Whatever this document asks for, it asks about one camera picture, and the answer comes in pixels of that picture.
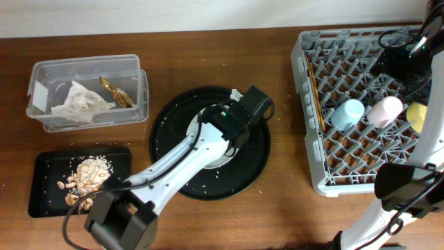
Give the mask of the yellow bowl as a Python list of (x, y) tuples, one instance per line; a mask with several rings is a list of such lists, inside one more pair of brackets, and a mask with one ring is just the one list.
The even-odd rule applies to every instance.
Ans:
[(417, 133), (422, 133), (426, 114), (427, 106), (421, 103), (413, 102), (407, 108), (407, 121), (412, 123), (411, 127)]

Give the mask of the grey plate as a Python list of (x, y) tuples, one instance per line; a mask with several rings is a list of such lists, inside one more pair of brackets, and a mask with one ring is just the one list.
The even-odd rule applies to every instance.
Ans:
[(190, 121), (186, 138), (193, 144), (194, 150), (190, 153), (190, 163), (197, 164), (202, 169), (216, 169), (230, 162), (234, 157), (231, 153), (237, 154), (237, 149), (229, 149), (229, 141), (223, 139), (223, 132), (212, 123), (198, 122), (198, 115), (203, 119), (205, 108), (202, 108)]

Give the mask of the pink cup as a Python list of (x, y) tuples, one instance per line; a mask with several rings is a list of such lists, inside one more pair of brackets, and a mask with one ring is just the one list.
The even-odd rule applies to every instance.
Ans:
[(367, 120), (376, 128), (384, 128), (393, 122), (403, 110), (402, 101), (393, 96), (385, 97), (372, 106)]

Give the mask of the light blue cup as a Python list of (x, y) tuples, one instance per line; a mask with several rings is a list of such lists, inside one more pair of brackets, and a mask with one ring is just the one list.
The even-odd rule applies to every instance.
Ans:
[(332, 114), (330, 122), (340, 131), (346, 131), (357, 125), (364, 115), (365, 107), (357, 99), (343, 102)]

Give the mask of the food scraps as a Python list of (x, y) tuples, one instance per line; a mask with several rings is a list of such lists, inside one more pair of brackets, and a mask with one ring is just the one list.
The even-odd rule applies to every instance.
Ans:
[(98, 191), (113, 171), (111, 162), (104, 156), (89, 156), (81, 160), (75, 172), (63, 176), (56, 184), (59, 189), (67, 191), (65, 203), (73, 206), (80, 198)]

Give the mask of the white paper napkin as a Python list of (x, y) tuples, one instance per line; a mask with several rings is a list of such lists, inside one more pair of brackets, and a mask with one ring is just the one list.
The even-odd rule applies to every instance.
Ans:
[(72, 81), (71, 84), (65, 102), (51, 108), (53, 115), (59, 115), (74, 122), (92, 123), (95, 115), (116, 106), (115, 102), (107, 102), (96, 92), (88, 90), (76, 81)]

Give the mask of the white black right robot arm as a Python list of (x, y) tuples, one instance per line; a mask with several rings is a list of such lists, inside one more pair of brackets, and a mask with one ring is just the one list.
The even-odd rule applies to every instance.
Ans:
[(409, 163), (379, 168), (371, 205), (324, 249), (379, 249), (403, 226), (443, 210), (443, 2), (428, 1), (420, 30), (406, 44), (378, 44), (384, 52), (372, 71), (401, 82), (402, 97), (431, 87), (425, 123)]

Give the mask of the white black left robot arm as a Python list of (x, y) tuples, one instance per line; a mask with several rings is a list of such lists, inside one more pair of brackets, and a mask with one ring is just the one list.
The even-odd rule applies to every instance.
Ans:
[(195, 106), (185, 138), (144, 171), (106, 180), (80, 198), (94, 198), (85, 229), (105, 249), (147, 249), (169, 200), (207, 165), (245, 145), (274, 113), (272, 99), (252, 86), (245, 93), (200, 87), (172, 99), (163, 111)]

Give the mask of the clear plastic waste bin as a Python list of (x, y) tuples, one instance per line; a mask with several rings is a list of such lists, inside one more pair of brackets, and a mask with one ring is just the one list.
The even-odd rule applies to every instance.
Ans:
[[(126, 92), (136, 105), (122, 107), (112, 93), (101, 86), (100, 76)], [(51, 108), (65, 102), (72, 81), (96, 92), (107, 102), (115, 102), (116, 106), (95, 115), (92, 123), (74, 122), (53, 115)], [(134, 54), (38, 62), (33, 67), (28, 96), (27, 116), (42, 122), (44, 130), (49, 133), (134, 124), (148, 119), (148, 80)]]

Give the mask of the round black serving tray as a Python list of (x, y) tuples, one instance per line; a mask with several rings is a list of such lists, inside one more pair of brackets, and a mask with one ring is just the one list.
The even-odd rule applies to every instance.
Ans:
[[(156, 162), (186, 136), (190, 121), (209, 105), (230, 98), (232, 90), (224, 87), (200, 87), (184, 92), (168, 102), (153, 123), (149, 152)], [(197, 200), (213, 201), (232, 197), (255, 182), (264, 170), (271, 150), (267, 123), (252, 128), (249, 141), (233, 159), (216, 169), (202, 169), (179, 193)]]

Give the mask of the gold candy wrapper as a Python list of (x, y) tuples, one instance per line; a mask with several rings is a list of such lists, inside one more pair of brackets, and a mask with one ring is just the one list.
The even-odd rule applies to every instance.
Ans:
[(101, 86), (105, 88), (107, 91), (111, 92), (114, 100), (117, 101), (122, 107), (132, 108), (136, 105), (136, 103), (130, 98), (130, 96), (122, 89), (111, 84), (108, 80), (106, 80), (102, 76), (99, 77), (99, 80)]

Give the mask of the black rectangular tray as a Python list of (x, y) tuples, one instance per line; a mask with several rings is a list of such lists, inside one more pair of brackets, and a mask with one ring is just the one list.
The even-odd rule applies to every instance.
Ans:
[(35, 160), (28, 213), (31, 217), (57, 217), (67, 214), (70, 206), (65, 197), (67, 189), (59, 188), (76, 172), (77, 166), (90, 158), (104, 159), (110, 175), (124, 181), (131, 174), (131, 152), (128, 147), (103, 147), (41, 153)]

